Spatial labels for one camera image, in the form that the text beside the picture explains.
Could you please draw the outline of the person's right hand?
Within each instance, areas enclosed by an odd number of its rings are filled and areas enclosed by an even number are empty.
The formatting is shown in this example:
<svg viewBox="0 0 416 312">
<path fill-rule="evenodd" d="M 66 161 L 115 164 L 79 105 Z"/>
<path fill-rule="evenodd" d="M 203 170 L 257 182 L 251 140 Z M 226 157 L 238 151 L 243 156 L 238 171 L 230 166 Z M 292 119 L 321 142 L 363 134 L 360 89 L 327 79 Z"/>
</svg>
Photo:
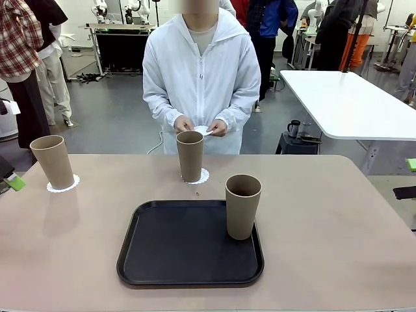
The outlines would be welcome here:
<svg viewBox="0 0 416 312">
<path fill-rule="evenodd" d="M 191 120 L 186 117 L 185 115 L 178 116 L 174 122 L 174 129 L 177 134 L 182 133 L 184 131 L 193 131 L 194 126 Z"/>
</svg>

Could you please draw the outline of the person's left hand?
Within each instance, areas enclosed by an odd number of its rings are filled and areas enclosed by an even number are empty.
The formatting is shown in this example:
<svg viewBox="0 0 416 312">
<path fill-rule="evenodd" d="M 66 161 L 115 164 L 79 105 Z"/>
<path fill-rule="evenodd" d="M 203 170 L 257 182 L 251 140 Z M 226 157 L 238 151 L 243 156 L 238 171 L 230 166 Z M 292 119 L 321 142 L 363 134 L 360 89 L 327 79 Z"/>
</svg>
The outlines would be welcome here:
<svg viewBox="0 0 416 312">
<path fill-rule="evenodd" d="M 224 137 L 228 131 L 228 126 L 223 120 L 215 119 L 207 131 L 211 136 Z"/>
</svg>

